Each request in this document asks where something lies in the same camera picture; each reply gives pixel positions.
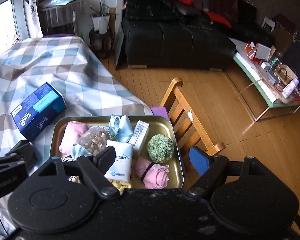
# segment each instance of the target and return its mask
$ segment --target folded pink cloth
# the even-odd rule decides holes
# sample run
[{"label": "folded pink cloth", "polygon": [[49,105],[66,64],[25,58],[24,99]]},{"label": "folded pink cloth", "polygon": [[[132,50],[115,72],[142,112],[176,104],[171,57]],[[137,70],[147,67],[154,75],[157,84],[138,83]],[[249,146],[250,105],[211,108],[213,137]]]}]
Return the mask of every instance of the folded pink cloth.
[{"label": "folded pink cloth", "polygon": [[[151,161],[139,157],[136,163],[136,173],[139,178],[145,173],[146,169],[151,165]],[[161,166],[154,164],[145,174],[143,183],[148,189],[161,189],[168,185],[169,166]]]},{"label": "folded pink cloth", "polygon": [[71,148],[77,142],[77,140],[90,129],[90,126],[77,122],[71,121],[67,124],[65,134],[61,141],[59,151],[65,156],[71,155]]}]

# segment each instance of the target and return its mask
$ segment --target green table edge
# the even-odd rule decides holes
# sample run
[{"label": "green table edge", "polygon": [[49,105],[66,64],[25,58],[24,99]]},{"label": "green table edge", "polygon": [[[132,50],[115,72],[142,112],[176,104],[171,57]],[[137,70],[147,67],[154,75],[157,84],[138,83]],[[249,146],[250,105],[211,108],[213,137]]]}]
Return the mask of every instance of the green table edge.
[{"label": "green table edge", "polygon": [[[241,63],[241,61],[236,57],[236,55],[234,54],[234,56],[232,57],[232,59],[239,65],[239,67],[244,71],[244,73],[248,76],[248,78],[252,81],[255,82],[255,78],[250,74],[250,72],[244,67],[244,65]],[[260,94],[262,95],[262,97],[264,98],[264,100],[266,101],[266,103],[268,104],[269,108],[278,108],[278,107],[288,107],[288,106],[296,106],[297,104],[295,102],[291,102],[288,104],[284,104],[284,103],[272,103],[270,101],[270,99],[268,98],[268,96],[266,95],[266,93],[263,91],[263,89],[261,88],[261,86],[258,84],[258,82],[256,82],[255,87],[258,89],[258,91],[260,92]]]}]

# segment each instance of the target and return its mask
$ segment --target yellow cloth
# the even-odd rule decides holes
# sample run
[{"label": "yellow cloth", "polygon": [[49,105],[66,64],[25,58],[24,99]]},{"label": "yellow cloth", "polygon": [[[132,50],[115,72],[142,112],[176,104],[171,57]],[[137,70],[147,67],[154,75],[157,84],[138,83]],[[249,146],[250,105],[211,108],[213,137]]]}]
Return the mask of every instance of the yellow cloth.
[{"label": "yellow cloth", "polygon": [[118,180],[112,180],[112,179],[108,179],[111,184],[120,192],[120,195],[122,195],[123,190],[125,188],[131,188],[132,185],[129,182],[125,182],[125,181],[118,181]]}]

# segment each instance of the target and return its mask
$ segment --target black hair tie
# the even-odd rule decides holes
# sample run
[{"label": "black hair tie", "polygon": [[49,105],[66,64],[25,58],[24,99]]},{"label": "black hair tie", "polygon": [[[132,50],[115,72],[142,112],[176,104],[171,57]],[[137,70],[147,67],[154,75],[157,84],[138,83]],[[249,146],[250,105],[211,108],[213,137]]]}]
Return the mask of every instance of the black hair tie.
[{"label": "black hair tie", "polygon": [[145,172],[142,174],[141,181],[143,181],[143,179],[145,178],[145,176],[146,176],[147,172],[149,171],[149,169],[151,169],[151,167],[155,164],[157,164],[157,163],[150,163],[150,165],[146,168]]}]

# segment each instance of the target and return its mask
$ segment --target green scrubbing ball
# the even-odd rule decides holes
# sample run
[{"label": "green scrubbing ball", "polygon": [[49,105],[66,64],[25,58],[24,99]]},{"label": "green scrubbing ball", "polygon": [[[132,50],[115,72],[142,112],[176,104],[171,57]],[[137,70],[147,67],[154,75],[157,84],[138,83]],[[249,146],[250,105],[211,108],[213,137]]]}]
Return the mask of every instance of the green scrubbing ball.
[{"label": "green scrubbing ball", "polygon": [[165,163],[174,152],[173,141],[166,135],[157,134],[148,142],[147,151],[153,162]]}]

